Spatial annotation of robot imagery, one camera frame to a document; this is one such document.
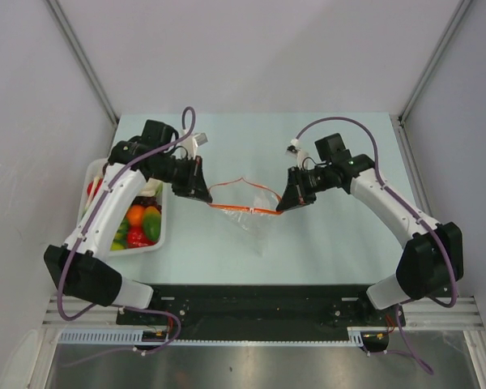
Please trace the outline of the clear zip top bag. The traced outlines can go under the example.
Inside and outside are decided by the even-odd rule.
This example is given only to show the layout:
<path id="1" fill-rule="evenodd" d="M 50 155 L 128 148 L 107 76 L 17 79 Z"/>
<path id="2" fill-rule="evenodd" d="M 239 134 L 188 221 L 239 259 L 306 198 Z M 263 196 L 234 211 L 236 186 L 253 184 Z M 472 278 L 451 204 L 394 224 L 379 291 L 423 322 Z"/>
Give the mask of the clear zip top bag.
<path id="1" fill-rule="evenodd" d="M 210 208 L 223 214 L 248 238 L 248 244 L 262 254 L 272 221 L 282 214 L 276 208 L 282 196 L 263 184 L 239 177 L 208 187 Z"/>

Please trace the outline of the white cauliflower toy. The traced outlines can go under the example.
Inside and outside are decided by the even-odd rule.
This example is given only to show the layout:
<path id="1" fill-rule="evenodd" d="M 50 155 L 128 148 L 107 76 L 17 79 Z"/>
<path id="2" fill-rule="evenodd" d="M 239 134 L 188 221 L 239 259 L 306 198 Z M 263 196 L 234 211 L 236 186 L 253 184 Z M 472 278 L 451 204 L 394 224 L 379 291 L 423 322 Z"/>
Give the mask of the white cauliflower toy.
<path id="1" fill-rule="evenodd" d="M 150 178 L 145 186 L 140 190 L 139 196 L 158 197 L 163 190 L 164 183 L 160 180 Z"/>

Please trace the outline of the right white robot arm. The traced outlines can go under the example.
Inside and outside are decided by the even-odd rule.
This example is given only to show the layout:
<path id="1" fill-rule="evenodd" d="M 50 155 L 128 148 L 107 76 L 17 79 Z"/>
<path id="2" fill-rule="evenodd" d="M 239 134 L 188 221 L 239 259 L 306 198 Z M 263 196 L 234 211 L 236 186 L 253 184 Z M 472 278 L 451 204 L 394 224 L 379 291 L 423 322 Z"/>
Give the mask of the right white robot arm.
<path id="1" fill-rule="evenodd" d="M 277 212 L 308 206 L 325 190 L 339 188 L 368 207 L 394 234 L 403 249 L 393 275 L 368 287 L 367 299 L 357 305 L 359 319 L 376 325 L 387 309 L 405 301 L 428 297 L 448 288 L 457 297 L 463 277 L 463 235 L 453 222 L 443 224 L 411 205 L 383 181 L 375 162 L 366 155 L 352 156 L 339 134 L 315 143 L 321 163 L 304 166 L 308 153 L 293 139 L 287 151 L 296 156 L 288 169 Z"/>

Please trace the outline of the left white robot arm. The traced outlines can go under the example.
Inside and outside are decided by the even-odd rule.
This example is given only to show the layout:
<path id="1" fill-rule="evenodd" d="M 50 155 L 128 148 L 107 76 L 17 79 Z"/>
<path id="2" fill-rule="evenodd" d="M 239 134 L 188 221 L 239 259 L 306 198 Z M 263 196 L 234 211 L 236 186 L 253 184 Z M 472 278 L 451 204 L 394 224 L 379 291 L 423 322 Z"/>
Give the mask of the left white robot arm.
<path id="1" fill-rule="evenodd" d="M 185 132 L 148 121 L 140 136 L 121 141 L 110 152 L 104 179 L 92 204 L 61 246 L 50 245 L 44 261 L 58 297 L 77 297 L 97 306 L 133 307 L 144 323 L 157 322 L 162 303 L 151 286 L 129 280 L 106 263 L 110 247 L 129 206 L 150 179 L 170 184 L 176 196 L 211 203 L 201 156 L 174 156 L 174 147 L 191 139 L 194 121 L 183 121 Z"/>

